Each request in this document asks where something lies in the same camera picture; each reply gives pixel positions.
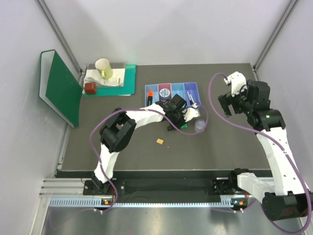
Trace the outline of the blue round lidded jar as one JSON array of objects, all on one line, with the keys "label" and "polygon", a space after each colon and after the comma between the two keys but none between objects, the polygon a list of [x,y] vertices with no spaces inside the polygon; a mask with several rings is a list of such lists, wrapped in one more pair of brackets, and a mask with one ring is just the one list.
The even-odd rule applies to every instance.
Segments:
[{"label": "blue round lidded jar", "polygon": [[168,88],[162,88],[159,90],[159,100],[167,101],[171,98],[171,90]]}]

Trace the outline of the purple drawer box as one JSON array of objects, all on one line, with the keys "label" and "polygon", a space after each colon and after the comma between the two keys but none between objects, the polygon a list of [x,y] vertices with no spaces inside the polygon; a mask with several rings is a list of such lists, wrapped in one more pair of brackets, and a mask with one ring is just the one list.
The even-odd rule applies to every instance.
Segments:
[{"label": "purple drawer box", "polygon": [[198,86],[196,82],[185,82],[184,90],[185,90],[187,107],[191,107],[191,105],[190,105],[189,98],[187,96],[186,91],[189,91],[189,93],[191,94],[193,98],[194,103],[201,104],[200,94],[199,94],[199,90],[198,90]]}]

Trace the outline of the white black marker pen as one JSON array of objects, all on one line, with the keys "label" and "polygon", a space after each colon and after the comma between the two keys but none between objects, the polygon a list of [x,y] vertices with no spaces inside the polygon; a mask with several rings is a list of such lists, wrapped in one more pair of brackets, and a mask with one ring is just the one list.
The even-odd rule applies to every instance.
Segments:
[{"label": "white black marker pen", "polygon": [[186,93],[187,93],[187,96],[189,98],[190,105],[193,105],[194,101],[193,101],[191,94],[189,93],[189,91],[186,91]]}]

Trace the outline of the green black highlighter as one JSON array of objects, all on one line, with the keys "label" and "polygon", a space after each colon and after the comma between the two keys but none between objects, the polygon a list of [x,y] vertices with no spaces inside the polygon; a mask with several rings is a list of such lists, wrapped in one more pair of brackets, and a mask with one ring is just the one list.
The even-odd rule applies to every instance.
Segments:
[{"label": "green black highlighter", "polygon": [[[187,127],[188,127],[188,125],[187,125],[187,124],[184,124],[183,126],[180,127],[180,129],[186,129]],[[173,130],[175,130],[175,128],[174,128],[172,125],[169,125],[169,126],[167,127],[167,130],[168,130],[168,131],[173,131]]]}]

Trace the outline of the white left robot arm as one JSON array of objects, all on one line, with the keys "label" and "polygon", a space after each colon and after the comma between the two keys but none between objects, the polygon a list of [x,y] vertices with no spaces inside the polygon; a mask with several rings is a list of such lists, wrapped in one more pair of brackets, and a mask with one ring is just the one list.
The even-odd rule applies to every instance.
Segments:
[{"label": "white left robot arm", "polygon": [[167,101],[157,101],[145,108],[116,108],[99,130],[101,148],[98,165],[91,178],[95,190],[100,194],[110,191],[109,180],[113,177],[117,156],[127,147],[135,129],[166,120],[170,129],[178,130],[200,116],[199,107],[200,104],[193,100],[191,106],[187,106],[187,101],[176,94]]}]

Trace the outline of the clear plastic pin jar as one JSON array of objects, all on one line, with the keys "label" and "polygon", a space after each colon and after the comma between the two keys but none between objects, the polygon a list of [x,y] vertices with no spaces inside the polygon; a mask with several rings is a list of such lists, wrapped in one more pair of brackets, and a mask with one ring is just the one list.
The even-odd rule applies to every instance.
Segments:
[{"label": "clear plastic pin jar", "polygon": [[195,131],[197,133],[201,133],[205,130],[206,128],[206,122],[203,119],[198,119],[195,121]]}]

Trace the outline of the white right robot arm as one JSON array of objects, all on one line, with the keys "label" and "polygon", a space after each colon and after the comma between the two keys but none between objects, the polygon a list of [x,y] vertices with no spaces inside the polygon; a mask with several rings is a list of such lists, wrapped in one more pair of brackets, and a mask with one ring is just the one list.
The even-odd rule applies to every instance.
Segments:
[{"label": "white right robot arm", "polygon": [[261,143],[273,176],[273,185],[248,169],[231,171],[228,188],[238,194],[250,193],[263,206],[271,221],[308,216],[313,209],[313,194],[301,182],[289,147],[286,124],[281,113],[270,107],[270,87],[266,82],[246,80],[240,72],[224,78],[230,92],[218,97],[227,117],[245,114]]}]

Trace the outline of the orange black highlighter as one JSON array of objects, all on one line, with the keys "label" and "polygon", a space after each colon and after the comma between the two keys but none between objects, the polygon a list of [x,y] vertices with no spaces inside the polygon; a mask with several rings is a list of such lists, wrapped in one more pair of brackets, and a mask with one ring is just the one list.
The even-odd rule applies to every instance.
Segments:
[{"label": "orange black highlighter", "polygon": [[152,105],[152,103],[153,103],[153,96],[154,96],[153,91],[149,91],[148,92],[148,97],[147,97],[147,106]]}]

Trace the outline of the pink drawer box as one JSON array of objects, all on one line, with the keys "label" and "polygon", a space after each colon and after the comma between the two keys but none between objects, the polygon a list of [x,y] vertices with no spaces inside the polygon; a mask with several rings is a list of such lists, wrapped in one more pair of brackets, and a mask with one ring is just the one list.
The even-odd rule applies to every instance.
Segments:
[{"label": "pink drawer box", "polygon": [[172,94],[172,88],[171,88],[171,84],[170,83],[162,83],[162,84],[158,84],[158,91],[162,88],[168,88],[171,90],[171,94]]}]

